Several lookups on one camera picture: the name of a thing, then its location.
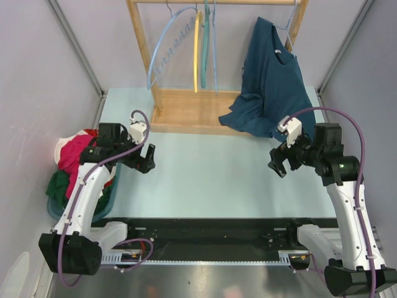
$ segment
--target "table surface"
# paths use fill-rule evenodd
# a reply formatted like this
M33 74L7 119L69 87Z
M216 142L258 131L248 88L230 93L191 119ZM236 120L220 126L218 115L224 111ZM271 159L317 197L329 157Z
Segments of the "table surface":
M313 87L306 87L313 103ZM101 122L126 126L133 110L151 118L151 92L110 89ZM316 121L324 122L321 111ZM313 168L290 171L283 179L267 167L280 143L248 136L153 133L156 168L148 174L122 166L114 208L107 217L280 218L335 217L334 207Z

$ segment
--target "wooden clothes rack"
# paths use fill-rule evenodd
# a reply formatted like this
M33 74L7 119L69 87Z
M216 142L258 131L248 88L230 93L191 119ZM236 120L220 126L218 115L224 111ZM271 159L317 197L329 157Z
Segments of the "wooden clothes rack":
M151 55L146 42L145 31L138 9L138 3L166 3L166 0L127 0L128 10L136 39L141 52L146 74L148 73ZM203 4L204 0L168 0L169 4ZM255 4L255 5L295 5L295 0L216 0L217 4ZM292 44L298 35L308 0L297 0L297 11L292 20L290 36ZM285 48L290 51L287 41ZM154 99L154 111L151 129L154 132L202 133L211 135L241 135L229 127L220 125L218 117L230 112L229 106L234 103L240 91L159 89L154 83L151 92Z

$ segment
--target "laundry basket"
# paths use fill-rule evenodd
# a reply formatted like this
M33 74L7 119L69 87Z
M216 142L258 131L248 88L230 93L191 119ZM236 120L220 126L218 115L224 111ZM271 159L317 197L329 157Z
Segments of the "laundry basket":
M117 163L116 175L115 175L114 181L113 181L113 189L112 189L112 193L110 194L110 199L109 199L108 204L106 205L105 209L101 213L98 213L93 216L92 222L97 222L98 220L103 219L113 209L114 199L115 199L116 192L117 192L118 178L120 177L120 172L121 172L121 167L122 167L122 165L120 163ZM50 214L50 216L53 219L59 220L63 214L64 208L61 208L58 205L58 202L56 201L55 198L48 197L47 211L48 211L48 214Z

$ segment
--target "gray wall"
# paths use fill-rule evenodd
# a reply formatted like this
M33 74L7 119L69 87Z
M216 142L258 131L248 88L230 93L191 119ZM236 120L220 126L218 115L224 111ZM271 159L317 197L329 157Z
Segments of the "gray wall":
M0 40L0 287L27 252L17 278L27 276L20 296L32 297L38 238L53 224L45 190L55 143L91 125L99 99L44 0L0 1Z
M104 89L146 86L146 73L125 0L59 2ZM319 87L363 2L364 0L309 1L295 44L307 86ZM170 5L174 13L185 6L186 4ZM158 38L169 21L169 10L165 4L140 4L139 7L149 50L153 53ZM241 88L241 68L257 17L285 26L291 12L292 6L216 6L220 89ZM161 61L191 16L194 16L194 11L186 11L173 23L160 47L157 62ZM193 36L190 34L172 56L165 72L158 78L160 86L192 88ZM283 39L286 37L282 33L280 36ZM213 89L212 45L207 81L208 88Z
M324 92L326 106L349 113L361 126L367 148L368 213L389 265L397 267L397 1L375 1ZM359 138L343 124L346 153L360 153Z

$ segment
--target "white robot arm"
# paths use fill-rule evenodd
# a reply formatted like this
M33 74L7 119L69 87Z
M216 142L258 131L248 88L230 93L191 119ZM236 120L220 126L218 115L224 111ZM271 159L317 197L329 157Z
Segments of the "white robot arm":
M131 122L129 130L122 124L99 124L96 146L89 145L81 153L78 178L65 211L53 233L42 234L38 243L53 272L58 272L60 246L63 273L93 275L100 267L102 254L126 239L127 225L123 222L109 222L95 233L90 230L101 191L117 162L141 173L155 167L154 145L149 144L146 157L140 156L146 124L134 119Z
M283 161L288 160L291 170L301 165L312 166L322 178L323 185L332 200L341 234L342 249L326 238L318 226L302 225L297 228L297 240L325 268L327 287L334 296L369 293L371 274L368 258L372 258L377 275L377 291L380 292L397 282L397 271L387 268L373 237L365 206L364 183L360 184L360 211L372 248L368 256L364 233L357 215L354 190L358 177L359 161L354 156L343 155L342 130L338 124L316 124L313 142L302 134L297 118L285 123L278 130L287 140L270 152L269 167L280 177L286 175Z

